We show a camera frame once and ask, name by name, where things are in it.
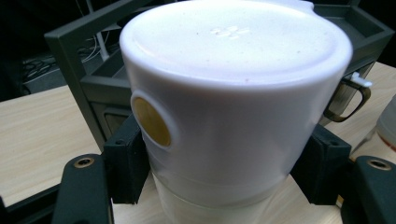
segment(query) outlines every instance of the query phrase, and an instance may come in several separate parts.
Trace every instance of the wooden table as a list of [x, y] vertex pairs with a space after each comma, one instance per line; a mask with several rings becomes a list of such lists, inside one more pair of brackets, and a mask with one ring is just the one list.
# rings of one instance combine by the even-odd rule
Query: wooden table
[[[396, 93], [396, 69], [377, 63], [367, 79], [372, 98], [361, 111], [329, 130], [353, 147], [374, 127]], [[0, 195], [7, 206], [61, 180], [64, 165], [78, 155], [100, 153], [67, 87], [0, 104]], [[163, 223], [152, 176], [138, 205], [114, 205], [116, 223]], [[336, 206], [309, 204], [289, 177], [274, 196], [261, 223], [342, 223]]]

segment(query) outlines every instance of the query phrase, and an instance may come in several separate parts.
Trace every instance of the metal screw hole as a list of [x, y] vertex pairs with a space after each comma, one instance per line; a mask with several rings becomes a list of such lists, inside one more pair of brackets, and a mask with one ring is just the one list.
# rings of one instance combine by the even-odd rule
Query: metal screw hole
[[87, 166], [92, 165], [94, 161], [95, 160], [93, 158], [82, 158], [82, 159], [79, 159], [78, 161], [76, 161], [74, 163], [74, 166], [76, 168], [85, 168]]
[[378, 161], [378, 160], [368, 160], [367, 163], [374, 167], [375, 169], [378, 170], [384, 170], [384, 171], [389, 171], [391, 170], [391, 167], [389, 164], [387, 164], [386, 162], [383, 161]]

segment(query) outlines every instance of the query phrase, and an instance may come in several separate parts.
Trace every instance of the black plastic part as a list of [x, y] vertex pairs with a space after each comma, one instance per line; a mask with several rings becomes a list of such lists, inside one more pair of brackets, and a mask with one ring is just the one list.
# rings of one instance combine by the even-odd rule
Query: black plastic part
[[353, 189], [356, 190], [361, 204], [349, 204], [348, 195], [344, 196], [347, 204], [341, 209], [344, 223], [362, 223], [361, 220], [353, 221], [354, 217], [364, 216], [364, 214], [367, 217], [367, 223], [396, 223], [394, 211], [396, 208], [396, 165], [379, 158], [361, 156], [356, 159], [351, 178], [354, 184]]
[[58, 188], [56, 185], [7, 208], [2, 207], [0, 223], [50, 223]]
[[290, 174], [310, 203], [333, 205], [341, 173], [348, 167], [350, 145], [317, 125]]
[[113, 203], [137, 203], [149, 175], [149, 158], [134, 116], [122, 123], [104, 149]]
[[82, 155], [66, 164], [51, 223], [114, 223], [100, 155]]

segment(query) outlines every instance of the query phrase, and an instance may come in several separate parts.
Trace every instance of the white cup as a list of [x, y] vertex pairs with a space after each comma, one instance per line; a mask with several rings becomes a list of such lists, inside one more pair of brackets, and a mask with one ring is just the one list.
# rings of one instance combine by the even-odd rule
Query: white cup
[[187, 1], [124, 27], [132, 110], [171, 222], [192, 223], [169, 195], [196, 210], [262, 207], [289, 174], [352, 54], [312, 6]]

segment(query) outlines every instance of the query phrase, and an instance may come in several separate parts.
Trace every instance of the beige circular sticker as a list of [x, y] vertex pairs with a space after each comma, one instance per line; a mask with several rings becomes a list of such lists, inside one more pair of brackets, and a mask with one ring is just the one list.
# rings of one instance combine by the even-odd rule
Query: beige circular sticker
[[145, 99], [134, 99], [134, 112], [140, 125], [148, 136], [163, 147], [171, 145], [171, 137], [163, 118], [157, 110]]

